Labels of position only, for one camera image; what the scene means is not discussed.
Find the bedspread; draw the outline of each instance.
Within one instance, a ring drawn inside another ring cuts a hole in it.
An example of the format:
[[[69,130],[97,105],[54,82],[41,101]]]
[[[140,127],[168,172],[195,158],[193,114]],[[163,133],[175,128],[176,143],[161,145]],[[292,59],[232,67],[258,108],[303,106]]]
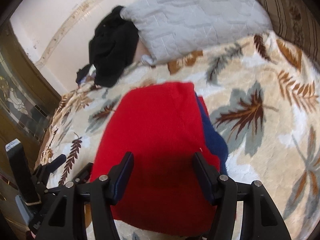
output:
[[[50,175],[48,187],[64,184],[94,161],[105,126],[125,93],[168,81],[194,83],[212,125],[227,142],[229,176],[244,183],[261,180],[292,239],[306,239],[320,217],[320,78],[298,47],[273,32],[194,51],[166,65],[133,64],[110,89],[88,82],[64,95],[41,163],[61,153],[67,161]],[[237,209],[234,239],[241,228],[242,206]],[[88,239],[94,239],[86,210]],[[122,239],[183,238],[121,221],[116,226]]]

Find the black garment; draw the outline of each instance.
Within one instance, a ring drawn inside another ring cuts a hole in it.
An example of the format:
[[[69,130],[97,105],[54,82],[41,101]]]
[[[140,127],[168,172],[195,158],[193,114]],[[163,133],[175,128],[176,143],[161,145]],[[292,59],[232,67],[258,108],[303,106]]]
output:
[[[122,8],[115,7],[96,28],[89,43],[89,65],[77,72],[77,83],[94,64],[97,70],[94,83],[112,87],[123,70],[132,63],[139,40],[138,30],[133,22],[120,17]]]

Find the screw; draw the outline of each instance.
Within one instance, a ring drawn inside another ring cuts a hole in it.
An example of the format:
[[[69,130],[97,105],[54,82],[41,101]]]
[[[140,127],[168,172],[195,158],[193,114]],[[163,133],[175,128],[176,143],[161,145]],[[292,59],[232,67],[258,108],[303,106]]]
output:
[[[262,186],[262,182],[261,182],[260,180],[255,180],[255,181],[254,181],[254,184],[255,184],[257,187]]]
[[[221,179],[222,181],[227,181],[229,177],[227,175],[220,175],[219,179]]]
[[[101,180],[101,181],[105,181],[105,180],[107,180],[108,179],[108,176],[107,175],[101,175],[100,177],[99,177],[99,180]]]
[[[74,183],[72,181],[68,181],[65,186],[67,188],[71,188],[71,187],[73,187],[73,185],[74,185]]]

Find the white wall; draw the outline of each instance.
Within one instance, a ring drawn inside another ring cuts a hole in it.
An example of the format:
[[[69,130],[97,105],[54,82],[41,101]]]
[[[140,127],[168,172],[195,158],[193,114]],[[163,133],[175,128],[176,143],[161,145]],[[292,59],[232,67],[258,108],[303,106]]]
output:
[[[77,87],[76,72],[89,63],[95,27],[116,5],[135,0],[23,0],[10,21],[27,53],[52,87]]]

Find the floral blanket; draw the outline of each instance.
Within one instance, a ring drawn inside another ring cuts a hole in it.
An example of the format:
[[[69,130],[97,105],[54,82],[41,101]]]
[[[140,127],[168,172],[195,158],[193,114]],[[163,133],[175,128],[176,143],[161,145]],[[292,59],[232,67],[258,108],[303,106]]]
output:
[[[296,46],[273,32],[195,51],[167,65],[133,64],[114,87],[93,82],[62,97],[41,164],[67,161],[48,187],[62,185],[94,162],[101,136],[129,90],[167,81],[193,82],[212,125],[228,144],[227,170],[235,181],[263,182],[292,239],[306,239],[320,218],[320,75]],[[88,239],[94,239],[86,208]],[[238,205],[234,239],[239,239]],[[122,239],[181,239],[116,221]]]

